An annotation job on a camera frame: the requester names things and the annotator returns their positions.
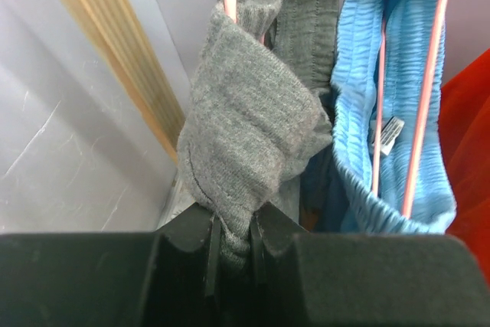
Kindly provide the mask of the grey shorts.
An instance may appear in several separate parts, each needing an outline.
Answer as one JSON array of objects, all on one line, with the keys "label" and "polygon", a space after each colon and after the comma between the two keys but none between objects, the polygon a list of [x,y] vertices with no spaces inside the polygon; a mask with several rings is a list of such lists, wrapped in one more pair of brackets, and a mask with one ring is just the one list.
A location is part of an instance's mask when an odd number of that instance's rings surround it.
[{"label": "grey shorts", "polygon": [[192,198],[220,219],[221,259],[247,265],[249,227],[265,203],[299,216],[299,179],[332,140],[321,97],[334,64],[339,0],[217,0],[178,139]]}]

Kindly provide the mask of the orange shorts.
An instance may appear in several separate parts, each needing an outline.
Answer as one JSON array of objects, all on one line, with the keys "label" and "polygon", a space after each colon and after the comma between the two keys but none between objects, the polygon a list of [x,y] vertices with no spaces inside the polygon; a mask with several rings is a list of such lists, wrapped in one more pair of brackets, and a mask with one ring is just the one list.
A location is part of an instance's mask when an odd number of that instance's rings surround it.
[{"label": "orange shorts", "polygon": [[442,87],[439,137],[456,218],[448,233],[489,278],[489,51]]}]

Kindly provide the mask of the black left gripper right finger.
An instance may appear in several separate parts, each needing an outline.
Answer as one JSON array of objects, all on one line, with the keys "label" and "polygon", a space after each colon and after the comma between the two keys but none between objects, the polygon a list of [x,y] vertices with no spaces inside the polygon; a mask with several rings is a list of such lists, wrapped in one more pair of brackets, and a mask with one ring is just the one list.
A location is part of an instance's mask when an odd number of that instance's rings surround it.
[{"label": "black left gripper right finger", "polygon": [[267,204],[250,226],[266,326],[487,326],[489,288],[454,237],[310,233]]}]

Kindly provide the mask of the pink hanger with blue shorts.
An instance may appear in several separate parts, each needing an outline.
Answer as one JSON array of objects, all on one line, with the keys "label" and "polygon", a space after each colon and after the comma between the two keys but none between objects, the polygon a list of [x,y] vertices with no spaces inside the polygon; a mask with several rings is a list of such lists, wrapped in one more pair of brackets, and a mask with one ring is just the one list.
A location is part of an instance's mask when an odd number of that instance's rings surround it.
[{"label": "pink hanger with blue shorts", "polygon": [[[426,64],[423,72],[423,83],[420,93],[420,101],[416,115],[416,126],[414,128],[413,143],[410,154],[410,164],[407,172],[407,182],[403,198],[401,214],[405,218],[410,218],[413,208],[413,199],[416,189],[417,173],[420,165],[420,157],[423,148],[423,139],[426,130],[430,97],[433,86],[433,78],[436,68],[436,59],[439,52],[443,24],[445,20],[446,7],[448,0],[437,0],[433,18],[433,26],[430,35]],[[378,60],[378,81],[377,81],[377,115],[376,126],[374,129],[374,149],[373,149],[373,172],[372,172],[372,191],[378,193],[379,168],[381,157],[381,131],[383,120],[383,101],[384,101],[384,63],[386,51],[386,17],[382,18],[381,24],[381,46]]]}]

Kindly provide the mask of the wooden clothes rack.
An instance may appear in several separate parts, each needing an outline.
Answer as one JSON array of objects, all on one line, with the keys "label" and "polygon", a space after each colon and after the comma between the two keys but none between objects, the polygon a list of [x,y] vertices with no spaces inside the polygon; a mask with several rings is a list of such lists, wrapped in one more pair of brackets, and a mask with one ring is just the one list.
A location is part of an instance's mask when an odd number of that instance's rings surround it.
[{"label": "wooden clothes rack", "polygon": [[185,116],[129,0],[61,0],[171,160]]}]

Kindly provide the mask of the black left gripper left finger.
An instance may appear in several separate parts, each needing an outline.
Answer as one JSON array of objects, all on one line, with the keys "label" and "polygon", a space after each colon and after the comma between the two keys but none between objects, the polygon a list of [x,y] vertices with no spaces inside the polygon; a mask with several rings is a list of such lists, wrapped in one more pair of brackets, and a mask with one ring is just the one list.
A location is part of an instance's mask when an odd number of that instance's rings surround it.
[{"label": "black left gripper left finger", "polygon": [[153,232],[4,234],[3,326],[213,326],[220,221],[193,205]]}]

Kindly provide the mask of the light blue shorts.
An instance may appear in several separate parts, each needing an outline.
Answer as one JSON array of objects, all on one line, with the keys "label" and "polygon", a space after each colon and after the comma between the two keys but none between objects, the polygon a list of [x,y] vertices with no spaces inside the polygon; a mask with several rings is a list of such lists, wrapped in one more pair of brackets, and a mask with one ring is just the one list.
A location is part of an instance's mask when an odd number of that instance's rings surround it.
[{"label": "light blue shorts", "polygon": [[[332,73],[332,160],[320,197],[319,230],[442,234],[456,216],[438,132],[443,54],[436,58],[411,215],[401,213],[436,2],[344,0]],[[390,153],[381,159],[379,191],[373,193],[369,145],[380,49],[386,51],[383,118],[396,117],[404,125]]]}]

